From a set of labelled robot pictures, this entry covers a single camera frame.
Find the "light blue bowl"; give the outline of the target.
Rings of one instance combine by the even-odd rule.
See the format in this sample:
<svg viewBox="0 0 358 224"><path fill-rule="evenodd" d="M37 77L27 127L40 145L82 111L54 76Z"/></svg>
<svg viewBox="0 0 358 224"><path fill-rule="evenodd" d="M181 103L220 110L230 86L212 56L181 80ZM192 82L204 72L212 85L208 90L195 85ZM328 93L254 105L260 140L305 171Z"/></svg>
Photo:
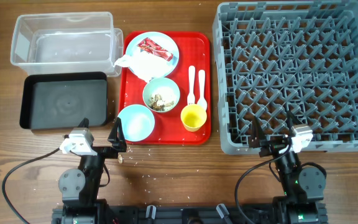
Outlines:
<svg viewBox="0 0 358 224"><path fill-rule="evenodd" d="M129 105L119 112L118 117L127 141L142 141L151 135L155 127L154 115L144 105Z"/></svg>

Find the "light blue plate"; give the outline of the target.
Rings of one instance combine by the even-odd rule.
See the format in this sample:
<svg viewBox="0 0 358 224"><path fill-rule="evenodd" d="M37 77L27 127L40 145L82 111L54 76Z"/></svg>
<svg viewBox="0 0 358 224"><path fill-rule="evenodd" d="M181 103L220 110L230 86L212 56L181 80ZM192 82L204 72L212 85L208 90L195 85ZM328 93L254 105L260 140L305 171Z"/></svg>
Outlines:
<svg viewBox="0 0 358 224"><path fill-rule="evenodd" d="M154 42L156 42L161 47L165 48L166 50L168 50L169 52L171 52L173 54L173 59L171 61L169 61L172 68L165 75L165 77L166 77L167 75L169 75L170 73L173 72L173 70L178 65L178 62L180 59L180 53L179 53L178 46L177 46L176 42L168 35L163 34L161 32L144 32L141 34L136 34L135 37L129 41L129 44L126 47L125 54L133 55L136 52L143 51L137 46L137 44L140 43L141 40L143 40L147 37L152 39Z"/></svg>

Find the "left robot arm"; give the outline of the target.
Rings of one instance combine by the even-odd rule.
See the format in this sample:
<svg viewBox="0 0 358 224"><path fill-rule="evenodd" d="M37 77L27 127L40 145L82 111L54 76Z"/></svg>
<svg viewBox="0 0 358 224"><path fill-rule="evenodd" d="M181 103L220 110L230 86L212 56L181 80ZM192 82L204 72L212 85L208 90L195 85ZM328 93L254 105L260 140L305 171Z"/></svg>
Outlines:
<svg viewBox="0 0 358 224"><path fill-rule="evenodd" d="M94 146L93 141L87 118L64 137L60 150L80 156L80 164L59 178L63 208L53 211L52 223L119 223L107 201L98 198L98 191L104 187L102 175L108 173L105 160L117 159L127 149L121 119L116 119L108 136L110 146Z"/></svg>

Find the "white napkin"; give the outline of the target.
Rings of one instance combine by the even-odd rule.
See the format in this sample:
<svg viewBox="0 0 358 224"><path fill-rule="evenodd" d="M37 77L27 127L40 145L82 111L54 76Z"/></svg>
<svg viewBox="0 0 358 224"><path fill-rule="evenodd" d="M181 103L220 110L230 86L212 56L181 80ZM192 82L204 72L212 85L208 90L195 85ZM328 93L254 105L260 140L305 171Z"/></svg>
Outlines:
<svg viewBox="0 0 358 224"><path fill-rule="evenodd" d="M164 77L172 68L163 58L146 51L123 55L114 62L114 67L129 68L132 73L148 83L153 78Z"/></svg>

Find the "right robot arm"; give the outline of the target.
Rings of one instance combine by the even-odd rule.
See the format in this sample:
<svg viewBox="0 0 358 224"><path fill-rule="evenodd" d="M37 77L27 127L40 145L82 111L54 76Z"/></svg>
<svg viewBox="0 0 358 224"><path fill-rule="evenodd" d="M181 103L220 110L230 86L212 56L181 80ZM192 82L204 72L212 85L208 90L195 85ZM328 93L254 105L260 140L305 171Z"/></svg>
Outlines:
<svg viewBox="0 0 358 224"><path fill-rule="evenodd" d="M271 205L255 205L244 211L259 223L324 223L328 218L319 202L324 198L327 173L314 162L302 164L298 157L309 146L313 131L289 111L286 125L288 135L268 140L259 118L252 121L250 147L259 148L260 157L272 158L269 164L275 165L284 195L274 197Z"/></svg>

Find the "white plastic fork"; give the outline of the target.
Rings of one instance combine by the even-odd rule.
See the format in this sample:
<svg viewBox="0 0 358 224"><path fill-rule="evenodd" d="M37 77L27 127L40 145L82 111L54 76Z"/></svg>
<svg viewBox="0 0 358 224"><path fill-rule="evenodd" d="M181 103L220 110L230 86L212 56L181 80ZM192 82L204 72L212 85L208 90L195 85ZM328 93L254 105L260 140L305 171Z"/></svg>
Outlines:
<svg viewBox="0 0 358 224"><path fill-rule="evenodd" d="M189 93L187 96L188 105L195 104L195 94L194 94L195 72L196 72L195 66L190 65L188 68L188 83L189 83Z"/></svg>

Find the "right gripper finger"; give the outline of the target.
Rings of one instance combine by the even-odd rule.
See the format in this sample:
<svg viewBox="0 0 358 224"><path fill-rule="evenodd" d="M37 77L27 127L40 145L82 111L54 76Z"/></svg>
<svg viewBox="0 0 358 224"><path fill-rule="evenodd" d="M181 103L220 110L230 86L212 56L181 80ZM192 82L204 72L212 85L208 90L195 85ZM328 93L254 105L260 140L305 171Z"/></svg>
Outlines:
<svg viewBox="0 0 358 224"><path fill-rule="evenodd" d="M251 144L260 144L262 141L265 141L265 134L260 125L259 119L254 116L252 120L252 131L251 131Z"/></svg>
<svg viewBox="0 0 358 224"><path fill-rule="evenodd" d="M291 111L287 111L287 127L292 128L294 125L299 125L301 122L295 117Z"/></svg>

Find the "white plastic spoon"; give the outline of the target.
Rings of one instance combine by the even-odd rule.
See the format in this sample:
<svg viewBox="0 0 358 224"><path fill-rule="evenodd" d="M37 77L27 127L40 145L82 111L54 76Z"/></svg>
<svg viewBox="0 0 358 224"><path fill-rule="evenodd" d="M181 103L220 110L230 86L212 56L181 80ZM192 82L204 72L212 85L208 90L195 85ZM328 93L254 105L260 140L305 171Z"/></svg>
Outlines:
<svg viewBox="0 0 358 224"><path fill-rule="evenodd" d="M200 70L198 72L198 83L199 83L199 89L200 89L200 98L197 102L199 106L201 106L204 110L208 108L208 103L204 97L204 88L205 88L205 78L206 78L206 72L204 70Z"/></svg>

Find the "pale green bowl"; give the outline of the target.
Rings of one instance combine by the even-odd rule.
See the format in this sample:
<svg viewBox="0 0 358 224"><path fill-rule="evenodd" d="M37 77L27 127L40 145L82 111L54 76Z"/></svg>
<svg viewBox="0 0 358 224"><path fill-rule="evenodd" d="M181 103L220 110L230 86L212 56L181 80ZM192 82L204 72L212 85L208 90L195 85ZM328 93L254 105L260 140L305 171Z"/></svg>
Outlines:
<svg viewBox="0 0 358 224"><path fill-rule="evenodd" d="M144 87L142 92L142 98L146 107L148 107L148 109L152 111L154 110L149 107L149 98L154 94L173 96L175 98L175 104L172 107L172 109L176 107L180 99L180 89L178 85L169 78L155 78L149 81L148 84L146 84L146 86ZM164 112L159 112L159 111L154 111L154 112L167 113L172 109Z"/></svg>

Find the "yellow plastic cup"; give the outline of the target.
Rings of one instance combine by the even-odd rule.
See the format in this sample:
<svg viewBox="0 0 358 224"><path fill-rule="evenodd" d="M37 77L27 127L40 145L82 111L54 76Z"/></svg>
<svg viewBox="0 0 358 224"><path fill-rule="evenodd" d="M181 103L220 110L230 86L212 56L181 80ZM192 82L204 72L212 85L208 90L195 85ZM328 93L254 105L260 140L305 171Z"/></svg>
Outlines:
<svg viewBox="0 0 358 224"><path fill-rule="evenodd" d="M200 105L190 104L182 109L180 119L187 131L196 132L205 124L207 113Z"/></svg>

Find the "red snack wrapper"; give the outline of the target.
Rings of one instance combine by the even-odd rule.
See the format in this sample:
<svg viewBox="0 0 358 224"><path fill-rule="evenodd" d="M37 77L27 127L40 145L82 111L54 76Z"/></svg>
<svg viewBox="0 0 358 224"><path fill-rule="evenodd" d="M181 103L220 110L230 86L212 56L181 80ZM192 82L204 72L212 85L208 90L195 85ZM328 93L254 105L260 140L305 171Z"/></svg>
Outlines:
<svg viewBox="0 0 358 224"><path fill-rule="evenodd" d="M146 51L154 56L158 56L168 62L173 59L173 54L171 52L161 47L159 44L157 44L156 42L154 42L152 39L148 37L141 40L141 42L138 43L137 46L141 50Z"/></svg>

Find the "food scraps and rice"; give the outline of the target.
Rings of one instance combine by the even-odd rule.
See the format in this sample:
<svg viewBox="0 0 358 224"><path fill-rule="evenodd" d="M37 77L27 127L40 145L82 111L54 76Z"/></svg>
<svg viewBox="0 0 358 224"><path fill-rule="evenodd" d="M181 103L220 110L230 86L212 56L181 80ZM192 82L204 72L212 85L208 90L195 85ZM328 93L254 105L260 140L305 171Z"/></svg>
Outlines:
<svg viewBox="0 0 358 224"><path fill-rule="evenodd" d="M154 94L149 98L149 107L154 111L164 112L172 109L175 104L173 96Z"/></svg>

